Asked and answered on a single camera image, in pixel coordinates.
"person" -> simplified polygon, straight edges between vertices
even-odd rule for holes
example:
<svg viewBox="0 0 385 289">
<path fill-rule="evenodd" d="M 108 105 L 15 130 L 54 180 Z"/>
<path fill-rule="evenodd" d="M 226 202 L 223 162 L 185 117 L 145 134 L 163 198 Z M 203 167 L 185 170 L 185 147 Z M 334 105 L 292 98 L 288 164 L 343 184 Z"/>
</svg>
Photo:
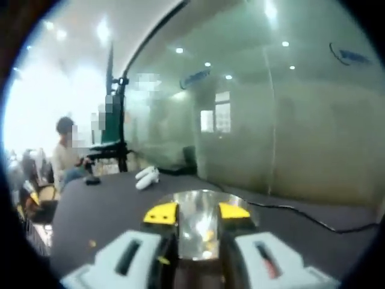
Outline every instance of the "person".
<svg viewBox="0 0 385 289">
<path fill-rule="evenodd" d="M 56 125 L 60 139 L 52 154 L 52 170 L 54 184 L 59 192 L 72 180 L 85 177 L 89 172 L 85 167 L 90 163 L 88 158 L 79 158 L 73 147 L 72 132 L 74 121 L 69 117 L 62 117 Z"/>
</svg>

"black table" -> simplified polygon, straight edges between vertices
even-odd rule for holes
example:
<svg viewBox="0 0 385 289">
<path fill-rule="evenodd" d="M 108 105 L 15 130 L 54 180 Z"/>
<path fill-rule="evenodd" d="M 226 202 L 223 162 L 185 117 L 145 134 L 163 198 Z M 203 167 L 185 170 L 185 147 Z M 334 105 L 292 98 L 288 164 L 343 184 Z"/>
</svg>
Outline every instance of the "black table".
<svg viewBox="0 0 385 289">
<path fill-rule="evenodd" d="M 51 266 L 58 277 L 85 263 L 95 253 L 129 229 L 139 229 L 146 211 L 163 196 L 178 191 L 218 190 L 194 176 L 161 175 L 161 182 L 143 191 L 135 188 L 135 173 L 101 177 L 101 184 L 86 186 L 82 180 L 69 183 L 54 218 Z M 287 201 L 225 187 L 246 200 L 264 204 L 293 205 L 335 228 L 352 228 L 373 222 L 362 208 L 328 207 Z M 311 264 L 340 279 L 369 245 L 375 229 L 337 235 L 290 211 L 257 208 L 260 229 L 270 231 L 297 250 Z"/>
</svg>

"blue logo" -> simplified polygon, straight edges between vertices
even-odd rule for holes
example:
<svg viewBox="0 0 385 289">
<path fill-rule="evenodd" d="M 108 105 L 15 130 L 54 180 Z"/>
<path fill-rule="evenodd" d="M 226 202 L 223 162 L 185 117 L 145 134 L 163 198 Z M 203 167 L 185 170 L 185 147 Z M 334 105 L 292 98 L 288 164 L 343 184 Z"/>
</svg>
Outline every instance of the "blue logo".
<svg viewBox="0 0 385 289">
<path fill-rule="evenodd" d="M 362 54 L 344 49 L 335 49 L 332 42 L 329 43 L 329 48 L 334 57 L 337 58 L 337 60 L 343 65 L 350 66 L 352 64 L 371 64 L 371 61 Z"/>
<path fill-rule="evenodd" d="M 187 89 L 187 87 L 189 87 L 192 83 L 203 80 L 209 75 L 210 75 L 210 69 L 206 69 L 198 73 L 195 73 L 193 75 L 190 75 L 187 78 L 179 81 L 180 87 L 181 89 Z"/>
</svg>

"white shirt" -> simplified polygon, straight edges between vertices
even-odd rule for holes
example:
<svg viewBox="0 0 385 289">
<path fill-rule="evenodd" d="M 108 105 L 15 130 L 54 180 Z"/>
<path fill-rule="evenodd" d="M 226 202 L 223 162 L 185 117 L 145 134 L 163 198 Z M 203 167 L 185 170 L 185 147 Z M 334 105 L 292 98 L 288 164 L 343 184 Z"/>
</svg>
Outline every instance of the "white shirt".
<svg viewBox="0 0 385 289">
<path fill-rule="evenodd" d="M 74 148 L 65 147 L 58 143 L 52 154 L 52 170 L 54 171 L 55 187 L 57 190 L 60 188 L 60 181 L 64 176 L 66 170 L 72 169 L 75 164 L 79 162 L 79 155 Z"/>
</svg>

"white game controller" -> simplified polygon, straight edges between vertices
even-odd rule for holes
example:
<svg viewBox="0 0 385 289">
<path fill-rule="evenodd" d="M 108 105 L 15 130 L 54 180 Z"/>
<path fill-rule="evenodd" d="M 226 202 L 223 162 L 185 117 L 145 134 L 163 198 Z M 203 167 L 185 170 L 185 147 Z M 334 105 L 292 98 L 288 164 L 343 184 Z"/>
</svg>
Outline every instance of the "white game controller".
<svg viewBox="0 0 385 289">
<path fill-rule="evenodd" d="M 137 173 L 135 179 L 138 179 L 136 188 L 138 190 L 144 190 L 153 182 L 159 182 L 159 171 L 156 167 L 147 167 L 141 172 Z"/>
</svg>

